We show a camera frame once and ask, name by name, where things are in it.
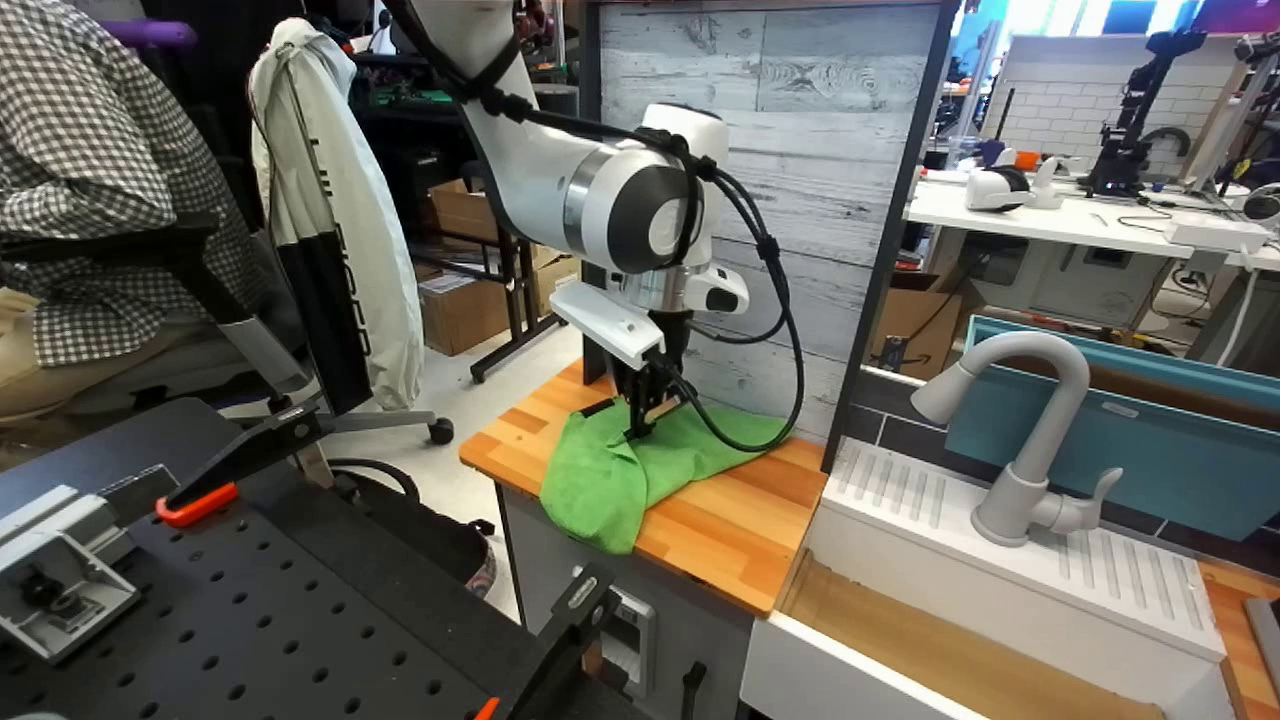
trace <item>gray faucet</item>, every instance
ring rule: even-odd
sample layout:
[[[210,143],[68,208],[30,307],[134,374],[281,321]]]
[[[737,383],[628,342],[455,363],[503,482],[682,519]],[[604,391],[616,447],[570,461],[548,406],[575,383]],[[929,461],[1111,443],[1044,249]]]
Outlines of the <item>gray faucet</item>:
[[[1015,454],[1015,461],[1005,465],[993,493],[978,506],[971,530],[982,538],[990,538],[993,545],[1025,545],[1033,526],[1039,526],[1048,531],[1097,530],[1107,493],[1126,482],[1126,468],[1107,468],[1097,482],[1091,502],[1048,493],[1048,468],[1053,468],[1053,461],[1057,461],[1057,454],[1060,454],[1060,443],[1066,443],[1066,435],[1089,395],[1089,360],[1077,343],[1048,337],[1048,332],[993,337],[993,342],[969,350],[947,374],[929,379],[911,395],[916,411],[937,423],[947,423],[958,418],[960,402],[969,395],[969,390],[978,383],[978,376],[1007,358],[1048,360],[1060,383],[1057,383],[1053,402],[1044,406],[1033,435]]]

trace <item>wooden tabletop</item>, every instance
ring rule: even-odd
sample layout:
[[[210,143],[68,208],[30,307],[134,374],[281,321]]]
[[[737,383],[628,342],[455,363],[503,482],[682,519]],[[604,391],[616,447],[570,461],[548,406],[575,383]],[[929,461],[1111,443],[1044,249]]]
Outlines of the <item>wooden tabletop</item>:
[[[1235,701],[1235,716],[1250,716],[1250,720],[1280,716],[1275,683],[1270,675],[1264,653],[1257,648],[1257,635],[1246,612],[1246,602],[1257,602],[1257,595],[1280,602],[1280,583],[1257,571],[1246,571],[1235,563],[1204,562],[1200,567],[1204,567],[1216,628],[1223,632],[1223,645],[1228,645],[1223,672]]]
[[[474,435],[461,456],[486,477],[538,496],[563,422],[609,395],[609,379],[586,383],[582,363],[574,363]],[[769,615],[783,595],[819,493],[819,447],[790,441],[657,506],[638,554]]]

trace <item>floor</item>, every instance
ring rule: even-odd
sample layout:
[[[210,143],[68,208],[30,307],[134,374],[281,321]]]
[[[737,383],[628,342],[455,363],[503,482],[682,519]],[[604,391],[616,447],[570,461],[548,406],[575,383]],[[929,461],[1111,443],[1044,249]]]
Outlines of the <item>floor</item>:
[[[489,477],[461,465],[461,441],[495,422],[509,406],[554,379],[563,363],[582,358],[582,337],[574,327],[558,327],[530,343],[522,358],[500,363],[486,383],[474,383],[474,363],[495,350],[489,342],[465,358],[433,353],[429,402],[426,409],[449,418],[455,423],[455,441],[449,447],[426,443],[426,432],[348,432],[324,441],[330,456],[368,456],[403,468],[426,506],[454,519],[493,519],[500,526],[495,490]],[[493,542],[495,554],[495,583],[489,589],[489,603],[522,625],[513,562],[503,538]]]

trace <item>green cloth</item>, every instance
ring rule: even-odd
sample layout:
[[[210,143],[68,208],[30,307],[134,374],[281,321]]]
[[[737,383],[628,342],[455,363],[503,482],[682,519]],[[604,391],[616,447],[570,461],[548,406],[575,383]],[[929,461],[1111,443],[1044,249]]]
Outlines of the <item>green cloth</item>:
[[[779,422],[734,409],[714,409],[714,422],[749,443],[779,427]],[[753,456],[762,454],[722,443],[691,409],[675,409],[652,435],[628,441],[628,406],[616,402],[563,423],[539,506],[570,538],[604,554],[631,554],[652,506]]]

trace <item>metal plate with holes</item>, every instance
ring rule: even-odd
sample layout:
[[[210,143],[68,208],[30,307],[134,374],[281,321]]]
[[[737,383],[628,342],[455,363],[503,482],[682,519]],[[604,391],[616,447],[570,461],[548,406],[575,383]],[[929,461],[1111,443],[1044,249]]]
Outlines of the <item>metal plate with holes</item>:
[[[465,720],[479,688],[246,506],[195,531],[135,526],[146,602],[64,665],[0,648],[0,716]]]

